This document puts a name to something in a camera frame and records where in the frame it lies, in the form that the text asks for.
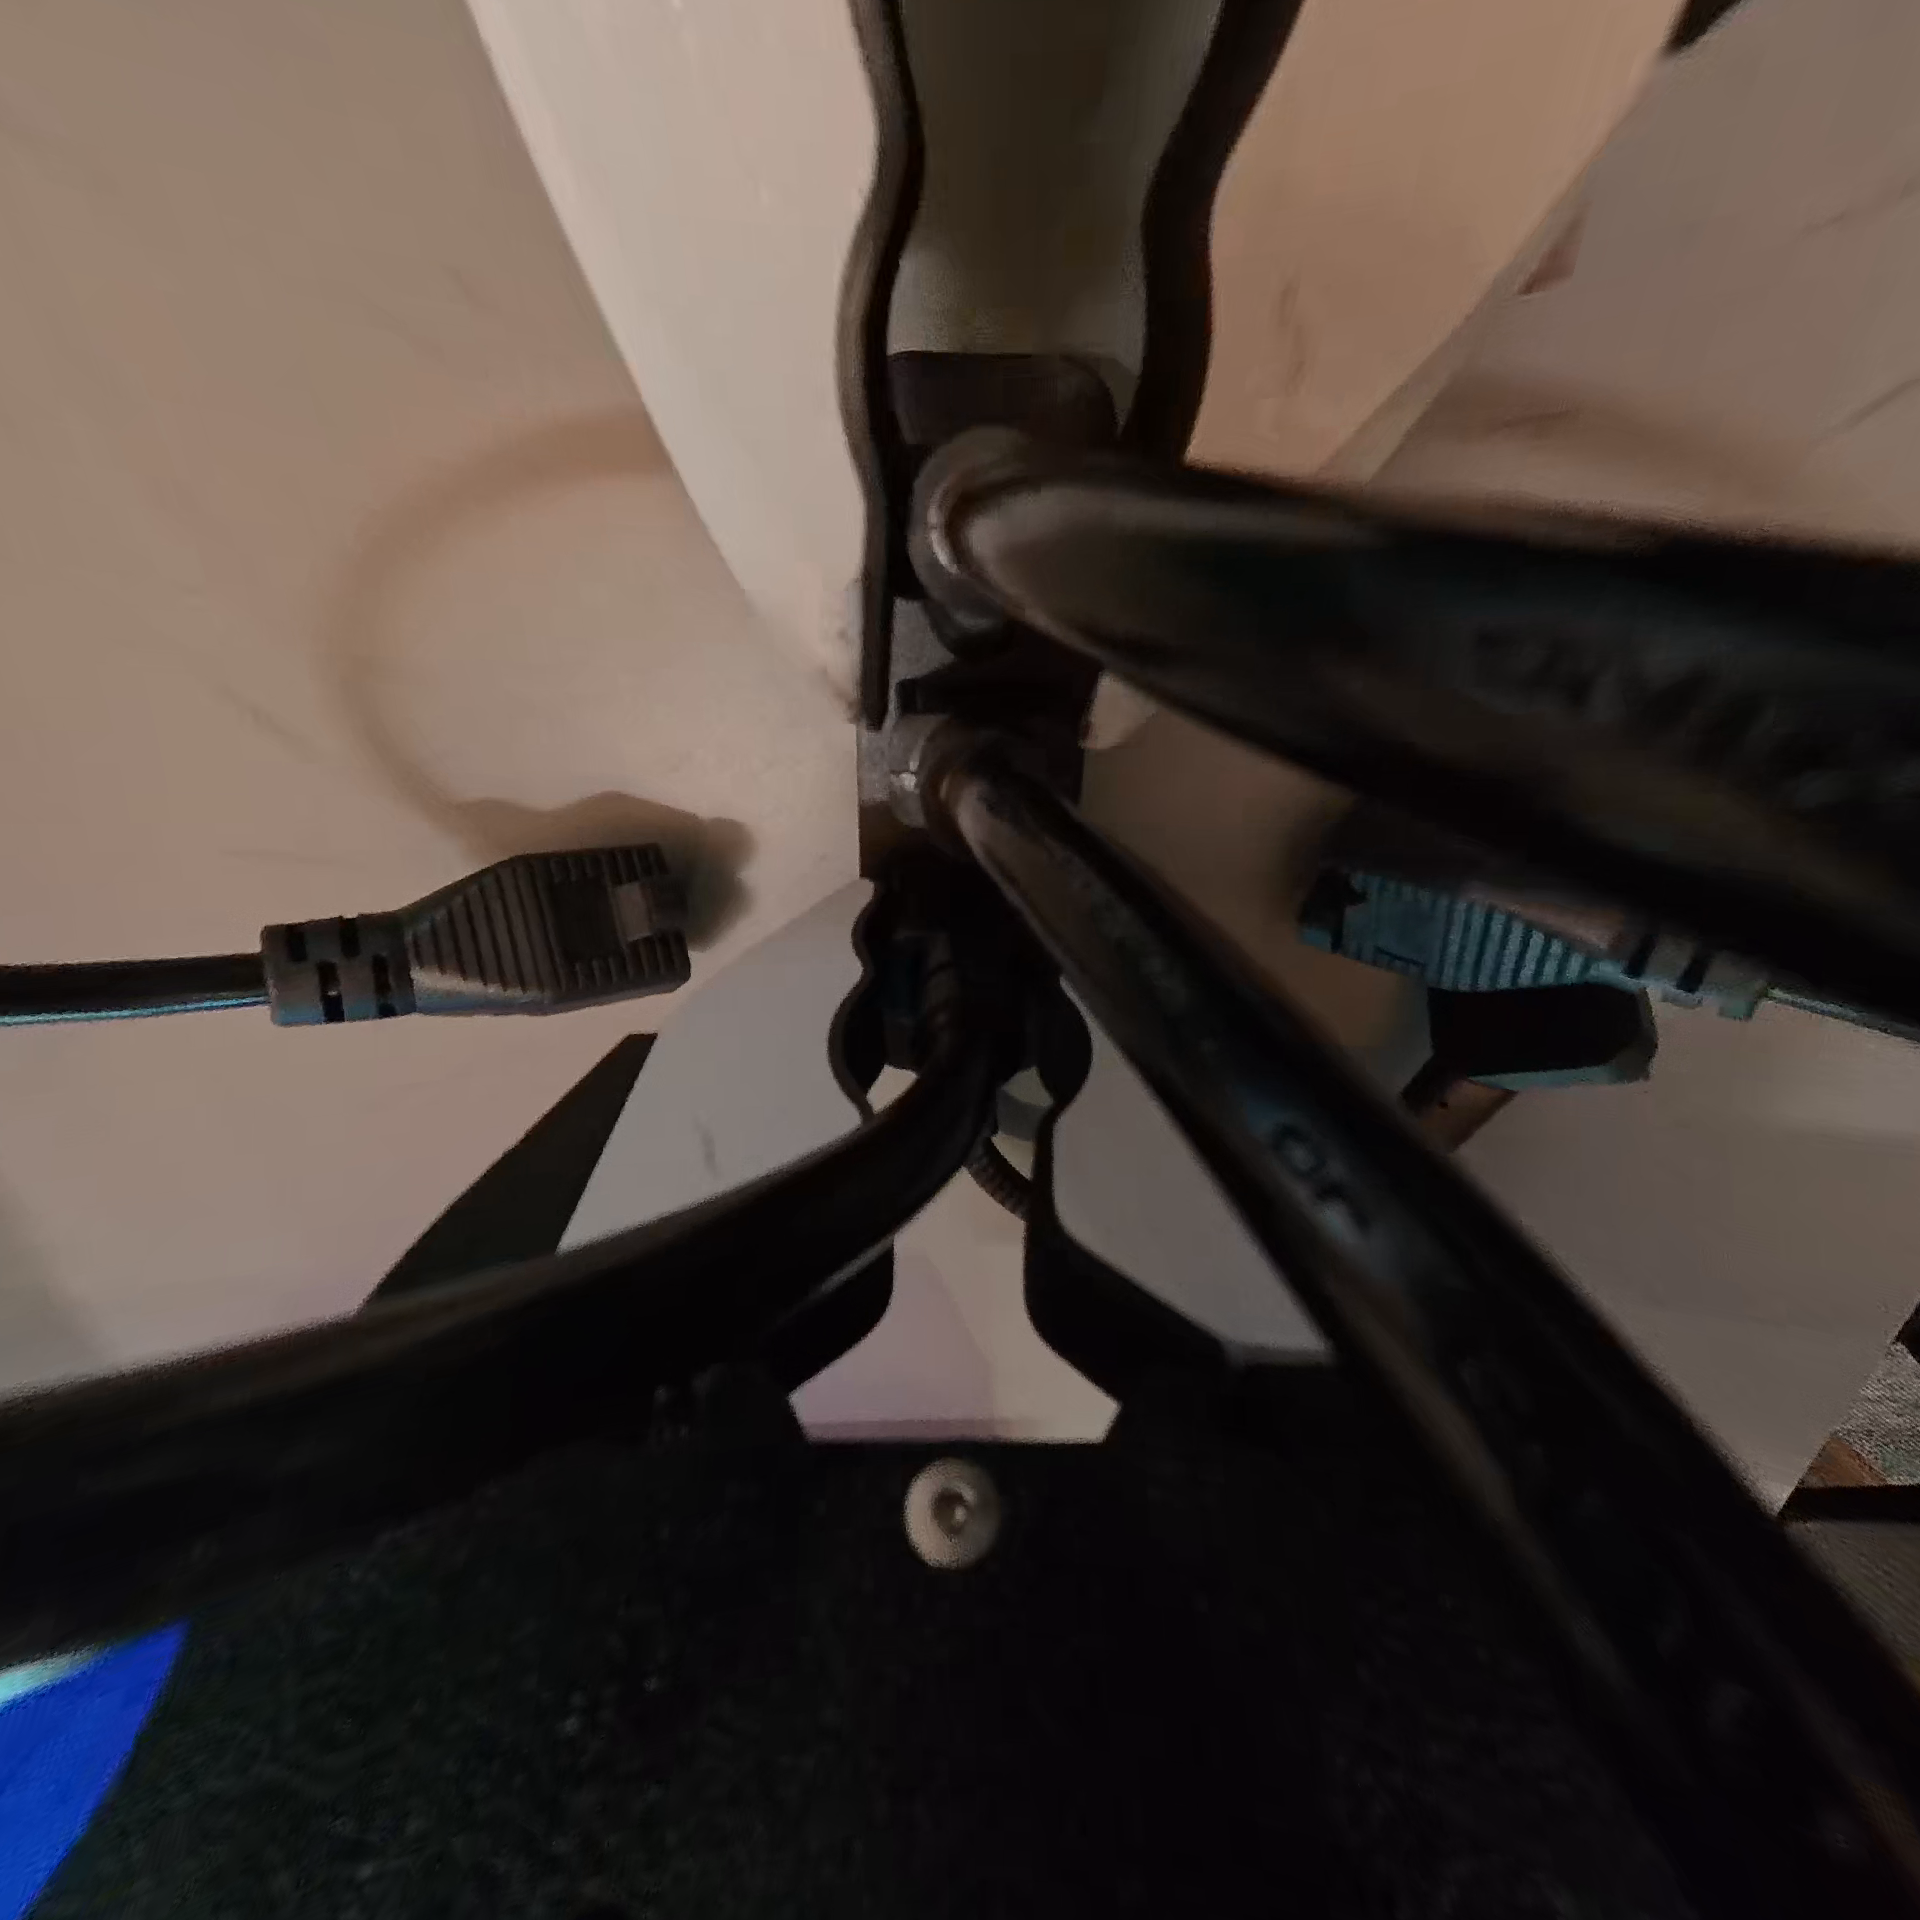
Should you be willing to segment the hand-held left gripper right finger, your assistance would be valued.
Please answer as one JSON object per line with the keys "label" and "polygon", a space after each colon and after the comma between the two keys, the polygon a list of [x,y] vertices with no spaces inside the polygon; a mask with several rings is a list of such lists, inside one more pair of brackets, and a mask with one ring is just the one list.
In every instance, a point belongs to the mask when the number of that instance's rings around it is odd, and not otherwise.
{"label": "hand-held left gripper right finger", "polygon": [[1227,1390],[1330,1347],[1139,1074],[1103,1034],[1039,1125],[1024,1304],[1114,1404]]}

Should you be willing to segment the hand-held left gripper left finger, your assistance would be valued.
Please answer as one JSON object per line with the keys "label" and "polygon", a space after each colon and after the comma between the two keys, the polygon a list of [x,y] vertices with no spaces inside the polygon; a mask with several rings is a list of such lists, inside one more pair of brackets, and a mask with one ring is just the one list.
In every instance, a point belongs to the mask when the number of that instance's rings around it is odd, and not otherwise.
{"label": "hand-held left gripper left finger", "polygon": [[725,962],[647,1053],[567,1223],[567,1250],[731,1194],[869,1115],[832,1031],[863,979],[851,880]]}

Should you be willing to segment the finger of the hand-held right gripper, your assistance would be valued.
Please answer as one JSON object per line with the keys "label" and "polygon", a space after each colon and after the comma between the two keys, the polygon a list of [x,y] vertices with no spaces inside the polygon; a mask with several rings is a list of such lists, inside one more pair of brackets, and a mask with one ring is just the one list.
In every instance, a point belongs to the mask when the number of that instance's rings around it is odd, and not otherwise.
{"label": "finger of the hand-held right gripper", "polygon": [[1123,443],[1383,468],[1567,235],[1683,10],[1215,5],[1144,194]]}
{"label": "finger of the hand-held right gripper", "polygon": [[835,336],[880,156],[854,7],[469,14],[706,535],[851,717],[865,515]]}

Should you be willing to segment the black power cord white label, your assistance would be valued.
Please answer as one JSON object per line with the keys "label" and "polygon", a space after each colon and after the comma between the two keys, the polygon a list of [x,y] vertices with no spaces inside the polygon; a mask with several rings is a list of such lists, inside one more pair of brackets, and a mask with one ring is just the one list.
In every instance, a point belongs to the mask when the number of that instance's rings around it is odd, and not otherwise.
{"label": "black power cord white label", "polygon": [[934,720],[893,786],[1039,940],[1472,1515],[1695,1909],[1914,1915],[1914,1688],[1646,1363],[1009,740]]}

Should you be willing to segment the blue plastic bin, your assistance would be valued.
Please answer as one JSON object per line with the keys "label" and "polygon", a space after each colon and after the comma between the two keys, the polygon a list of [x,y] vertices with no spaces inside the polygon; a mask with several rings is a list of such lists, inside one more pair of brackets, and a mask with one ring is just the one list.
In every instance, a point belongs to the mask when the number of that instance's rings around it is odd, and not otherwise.
{"label": "blue plastic bin", "polygon": [[161,1692],[185,1624],[2,1669],[2,1915],[72,1848]]}

